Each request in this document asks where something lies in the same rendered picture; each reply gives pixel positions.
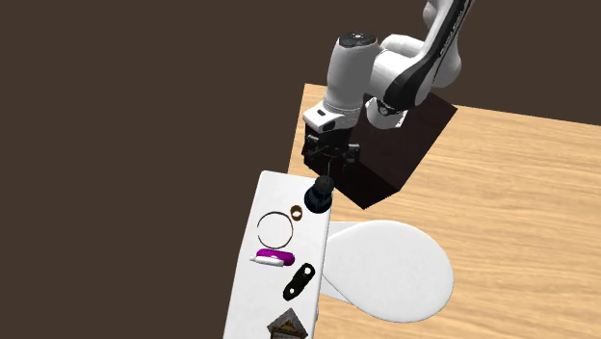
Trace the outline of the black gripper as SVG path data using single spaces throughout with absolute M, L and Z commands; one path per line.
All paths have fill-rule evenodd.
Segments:
M 350 143 L 352 129 L 336 129 L 319 133 L 305 124 L 301 155 L 305 161 L 344 159 L 346 166 L 356 164 L 360 157 L 359 143 Z

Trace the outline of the dark blue round bottle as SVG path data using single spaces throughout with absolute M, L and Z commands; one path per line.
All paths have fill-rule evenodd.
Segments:
M 312 213 L 323 214 L 331 207 L 333 190 L 332 178 L 327 175 L 317 177 L 314 184 L 305 192 L 306 208 Z

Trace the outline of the dark robot stand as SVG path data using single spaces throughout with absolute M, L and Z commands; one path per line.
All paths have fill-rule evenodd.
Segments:
M 374 127 L 362 112 L 350 137 L 360 145 L 358 160 L 348 165 L 328 161 L 322 173 L 333 178 L 338 192 L 367 209 L 401 190 L 456 112 L 457 107 L 433 93 L 391 129 Z

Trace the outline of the purple and white tube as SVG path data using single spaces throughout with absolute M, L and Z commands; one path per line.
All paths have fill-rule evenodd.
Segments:
M 292 252 L 261 248 L 250 257 L 250 261 L 268 266 L 289 267 L 295 263 L 296 258 Z

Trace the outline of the white toilet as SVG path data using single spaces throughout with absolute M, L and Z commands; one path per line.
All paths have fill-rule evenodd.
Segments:
M 414 323 L 438 313 L 454 289 L 443 248 L 420 229 L 389 220 L 334 222 L 331 207 L 309 211 L 305 192 L 316 178 L 260 173 L 239 249 L 222 339 L 270 339 L 267 326 L 293 308 L 314 339 L 320 296 L 346 302 L 392 323 Z M 261 248 L 292 252 L 289 267 L 250 261 Z M 282 292 L 303 263 L 316 273 L 286 301 Z

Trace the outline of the brown house-shaped figure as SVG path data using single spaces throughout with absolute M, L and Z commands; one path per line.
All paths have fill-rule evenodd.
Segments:
M 306 339 L 308 333 L 293 308 L 289 308 L 268 326 L 270 339 Z

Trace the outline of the black flat bracket with holes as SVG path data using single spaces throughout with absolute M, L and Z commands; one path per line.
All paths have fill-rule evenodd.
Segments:
M 314 277 L 315 268 L 309 263 L 303 263 L 285 286 L 282 296 L 286 301 L 296 298 Z

